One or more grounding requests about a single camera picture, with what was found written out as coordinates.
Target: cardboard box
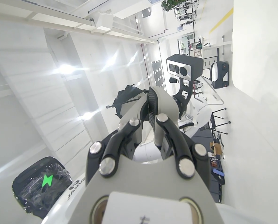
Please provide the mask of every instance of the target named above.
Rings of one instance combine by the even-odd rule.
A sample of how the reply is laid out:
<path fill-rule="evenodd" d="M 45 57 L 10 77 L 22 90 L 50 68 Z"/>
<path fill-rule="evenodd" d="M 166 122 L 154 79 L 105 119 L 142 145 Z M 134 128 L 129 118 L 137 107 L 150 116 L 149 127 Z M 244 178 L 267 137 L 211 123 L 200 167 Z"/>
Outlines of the cardboard box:
<path fill-rule="evenodd" d="M 213 146 L 214 146 L 214 154 L 222 156 L 221 145 L 214 142 L 210 143 L 210 147 L 212 148 Z"/>

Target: stool leg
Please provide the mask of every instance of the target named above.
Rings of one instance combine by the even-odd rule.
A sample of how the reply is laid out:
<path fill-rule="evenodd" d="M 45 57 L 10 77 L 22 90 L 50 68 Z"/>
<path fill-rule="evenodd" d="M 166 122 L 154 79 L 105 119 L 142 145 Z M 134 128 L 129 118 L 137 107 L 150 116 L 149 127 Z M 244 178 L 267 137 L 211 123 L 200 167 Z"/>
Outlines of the stool leg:
<path fill-rule="evenodd" d="M 215 131 L 215 132 L 220 132 L 220 131 L 217 131 L 217 130 L 215 130 L 215 129 L 212 129 L 213 131 Z M 220 132 L 220 133 L 223 133 L 223 134 L 226 134 L 226 135 L 228 135 L 228 133 L 227 132 Z"/>
<path fill-rule="evenodd" d="M 223 126 L 223 125 L 226 125 L 226 124 L 231 124 L 231 122 L 229 121 L 229 122 L 227 122 L 227 123 L 223 123 L 223 124 L 218 125 L 218 126 Z"/>
<path fill-rule="evenodd" d="M 219 112 L 219 111 L 221 111 L 221 110 L 226 110 L 226 109 L 227 109 L 227 108 L 219 109 L 219 110 L 217 110 L 217 111 L 214 111 L 213 113 Z"/>
<path fill-rule="evenodd" d="M 214 117 L 216 117 L 216 118 L 220 118 L 220 119 L 224 120 L 224 118 L 223 118 L 223 117 L 219 117 L 219 116 L 215 116 L 215 115 L 214 115 Z"/>

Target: laboratory room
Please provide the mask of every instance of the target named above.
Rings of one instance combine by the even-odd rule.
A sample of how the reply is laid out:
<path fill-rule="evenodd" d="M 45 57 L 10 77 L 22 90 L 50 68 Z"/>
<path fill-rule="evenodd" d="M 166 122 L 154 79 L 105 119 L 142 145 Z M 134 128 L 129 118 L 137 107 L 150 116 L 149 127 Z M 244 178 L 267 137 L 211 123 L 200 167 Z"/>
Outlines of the laboratory room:
<path fill-rule="evenodd" d="M 8 223 L 278 223 L 278 0 L 0 0 Z"/>

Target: table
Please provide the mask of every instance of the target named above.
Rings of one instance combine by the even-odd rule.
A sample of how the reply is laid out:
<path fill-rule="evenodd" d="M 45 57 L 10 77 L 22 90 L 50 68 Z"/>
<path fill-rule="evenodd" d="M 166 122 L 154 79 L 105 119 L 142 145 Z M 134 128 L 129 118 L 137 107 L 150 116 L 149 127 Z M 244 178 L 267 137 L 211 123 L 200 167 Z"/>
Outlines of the table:
<path fill-rule="evenodd" d="M 203 146 L 205 146 L 207 152 L 212 152 L 212 149 L 210 147 L 210 143 L 213 142 L 214 138 L 212 135 L 212 131 L 205 129 L 200 131 L 200 129 L 195 133 L 195 135 L 191 138 L 195 143 L 200 143 Z M 217 169 L 223 171 L 222 165 L 220 163 L 220 160 L 218 161 Z M 210 183 L 210 193 L 216 203 L 221 203 L 221 197 L 222 197 L 222 186 L 219 184 L 219 182 L 211 175 L 211 183 Z"/>

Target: green lightning symbol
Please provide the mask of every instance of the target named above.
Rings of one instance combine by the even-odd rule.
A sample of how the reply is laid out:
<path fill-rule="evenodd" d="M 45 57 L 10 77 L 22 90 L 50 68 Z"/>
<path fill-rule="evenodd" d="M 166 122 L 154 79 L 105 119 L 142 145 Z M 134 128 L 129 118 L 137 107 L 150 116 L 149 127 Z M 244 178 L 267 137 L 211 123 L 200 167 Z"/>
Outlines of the green lightning symbol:
<path fill-rule="evenodd" d="M 47 177 L 47 175 L 44 176 L 44 180 L 43 180 L 43 185 L 42 187 L 45 186 L 45 184 L 48 184 L 49 186 L 51 186 L 52 184 L 52 179 L 53 179 L 53 175 L 51 175 L 50 177 Z"/>

